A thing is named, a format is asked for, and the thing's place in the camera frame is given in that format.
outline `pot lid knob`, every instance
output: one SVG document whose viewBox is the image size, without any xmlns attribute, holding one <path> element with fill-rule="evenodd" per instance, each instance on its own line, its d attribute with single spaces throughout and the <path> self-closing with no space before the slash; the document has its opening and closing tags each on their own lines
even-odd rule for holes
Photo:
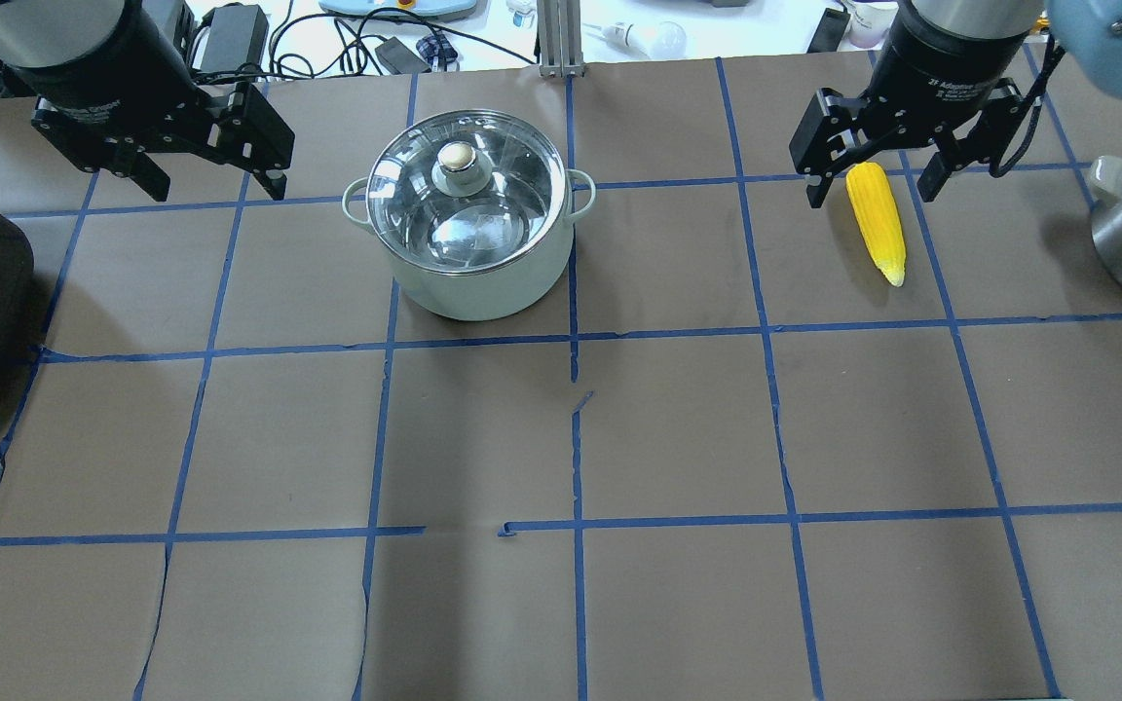
<svg viewBox="0 0 1122 701">
<path fill-rule="evenodd" d="M 476 164 L 477 151 L 465 141 L 450 141 L 440 148 L 440 167 L 451 174 L 461 173 Z"/>
<path fill-rule="evenodd" d="M 432 182 L 442 194 L 471 196 L 491 181 L 491 159 L 465 141 L 440 147 L 432 166 Z"/>
</svg>

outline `pot handle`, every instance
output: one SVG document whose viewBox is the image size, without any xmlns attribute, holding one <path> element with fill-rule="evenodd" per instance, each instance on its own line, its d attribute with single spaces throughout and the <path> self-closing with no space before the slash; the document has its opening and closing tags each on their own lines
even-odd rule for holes
<svg viewBox="0 0 1122 701">
<path fill-rule="evenodd" d="M 580 172 L 578 168 L 570 168 L 569 172 L 567 173 L 570 174 L 571 181 L 574 178 L 579 178 L 580 181 L 587 183 L 587 190 L 589 194 L 591 194 L 590 196 L 587 197 L 587 204 L 583 204 L 582 209 L 580 209 L 578 212 L 573 212 L 572 214 L 570 214 L 570 223 L 573 223 L 576 221 L 579 221 L 579 219 L 581 218 L 586 218 L 587 213 L 591 211 L 591 205 L 596 204 L 596 181 L 591 176 L 589 176 L 589 174 L 585 174 Z"/>
<path fill-rule="evenodd" d="M 349 221 L 355 223 L 355 225 L 365 228 L 365 230 L 369 233 L 375 233 L 375 227 L 370 225 L 370 219 L 359 219 L 352 216 L 352 212 L 349 211 L 349 199 L 351 199 L 355 192 L 366 187 L 368 182 L 370 182 L 369 177 L 362 177 L 349 183 L 349 187 L 343 188 L 343 195 L 340 195 L 340 210 L 342 210 L 343 215 L 349 218 Z"/>
<path fill-rule="evenodd" d="M 1089 186 L 1094 195 L 1103 204 L 1114 204 L 1122 196 L 1122 158 L 1119 156 L 1098 156 L 1089 166 Z"/>
</svg>

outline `white pot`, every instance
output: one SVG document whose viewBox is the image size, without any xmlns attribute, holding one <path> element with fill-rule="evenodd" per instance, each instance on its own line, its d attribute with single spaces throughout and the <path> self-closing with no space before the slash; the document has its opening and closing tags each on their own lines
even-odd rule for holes
<svg viewBox="0 0 1122 701">
<path fill-rule="evenodd" d="M 458 157 L 451 157 L 451 146 L 472 133 L 490 137 L 469 137 L 471 144 L 459 142 Z M 403 165 L 411 157 L 419 162 Z M 524 185 L 526 176 L 499 169 L 515 165 L 530 169 L 535 191 Z M 587 184 L 589 197 L 571 212 L 573 179 Z M 368 218 L 358 218 L 351 199 L 368 186 Z M 530 200 L 539 204 L 528 210 L 535 216 L 513 218 L 515 192 L 537 196 Z M 355 225 L 379 237 L 396 283 L 419 305 L 449 319 L 486 321 L 525 310 L 557 283 L 573 249 L 574 222 L 595 201 L 592 177 L 563 168 L 557 147 L 537 129 L 479 110 L 438 114 L 406 129 L 370 177 L 346 188 L 340 207 Z M 493 245 L 511 234 L 517 234 L 515 243 L 494 251 Z"/>
</svg>

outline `stainless steel rim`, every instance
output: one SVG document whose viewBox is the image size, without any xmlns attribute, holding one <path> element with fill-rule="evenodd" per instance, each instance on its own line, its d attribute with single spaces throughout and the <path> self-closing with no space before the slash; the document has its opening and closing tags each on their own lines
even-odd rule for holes
<svg viewBox="0 0 1122 701">
<path fill-rule="evenodd" d="M 540 129 L 536 129 L 534 124 L 517 119 L 517 117 L 513 114 L 507 114 L 506 112 L 499 112 L 496 110 L 454 110 L 450 112 L 441 112 L 441 114 L 434 114 L 427 117 L 427 119 L 411 124 L 404 131 L 397 133 L 396 137 L 392 139 L 392 141 L 387 142 L 387 146 L 384 147 L 384 150 L 380 151 L 379 157 L 375 159 L 375 164 L 370 167 L 370 177 L 374 178 L 375 168 L 378 167 L 379 163 L 383 163 L 388 153 L 392 151 L 393 148 L 396 147 L 397 144 L 399 144 L 402 139 L 406 137 L 406 135 L 413 131 L 413 129 L 420 129 L 423 128 L 424 126 L 434 122 L 453 121 L 456 119 L 459 119 L 459 117 L 473 117 L 473 119 L 477 119 L 477 117 L 494 117 L 494 119 L 504 120 L 506 122 L 511 122 L 512 124 L 518 126 L 518 128 L 528 129 L 528 131 L 535 132 L 536 135 L 539 135 L 540 141 L 542 141 L 543 145 L 546 145 L 549 147 L 546 154 L 542 155 L 546 157 L 548 160 L 551 160 L 551 163 L 555 164 L 558 172 L 561 174 L 560 178 L 557 178 L 555 181 L 552 182 L 552 192 L 551 192 L 552 197 L 549 203 L 548 216 L 543 219 L 543 224 L 540 225 L 539 232 L 533 232 L 533 234 L 531 234 L 531 239 L 527 240 L 527 242 L 524 246 L 522 246 L 522 248 L 516 249 L 516 251 L 513 251 L 511 255 L 502 259 L 502 261 L 491 262 L 490 265 L 487 265 L 485 267 L 479 267 L 473 269 L 433 268 L 424 266 L 422 265 L 422 262 L 414 261 L 414 259 L 405 257 L 404 255 L 402 255 L 401 251 L 397 251 L 392 240 L 388 240 L 386 234 L 384 234 L 383 227 L 379 227 L 379 222 L 375 221 L 374 211 L 371 211 L 369 207 L 368 210 L 366 210 L 366 214 L 368 214 L 368 218 L 370 219 L 370 225 L 375 230 L 375 236 L 378 237 L 380 243 L 383 243 L 384 247 L 387 248 L 388 252 L 392 253 L 393 257 L 399 259 L 399 261 L 405 262 L 405 265 L 408 265 L 413 268 L 427 271 L 427 274 L 443 276 L 443 277 L 468 278 L 499 270 L 506 266 L 513 265 L 513 262 L 519 261 L 522 258 L 525 258 L 531 252 L 535 251 L 535 249 L 539 248 L 540 242 L 543 242 L 544 237 L 552 234 L 553 228 L 557 228 L 558 220 L 564 215 L 564 209 L 569 207 L 570 205 L 572 188 L 570 183 L 570 174 L 569 172 L 567 172 L 564 167 L 564 160 L 561 159 L 561 151 L 558 150 L 555 144 L 552 142 L 552 139 L 548 138 L 548 135 L 540 131 Z"/>
</svg>

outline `yellow corn cob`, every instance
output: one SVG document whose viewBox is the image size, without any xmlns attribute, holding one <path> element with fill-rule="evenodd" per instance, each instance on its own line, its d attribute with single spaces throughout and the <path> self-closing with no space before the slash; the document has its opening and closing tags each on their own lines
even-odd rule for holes
<svg viewBox="0 0 1122 701">
<path fill-rule="evenodd" d="M 865 160 L 847 172 L 846 195 L 850 196 L 868 256 L 890 284 L 903 287 L 908 247 L 903 243 L 903 225 L 899 222 L 894 194 L 890 192 L 890 179 L 882 166 Z"/>
</svg>

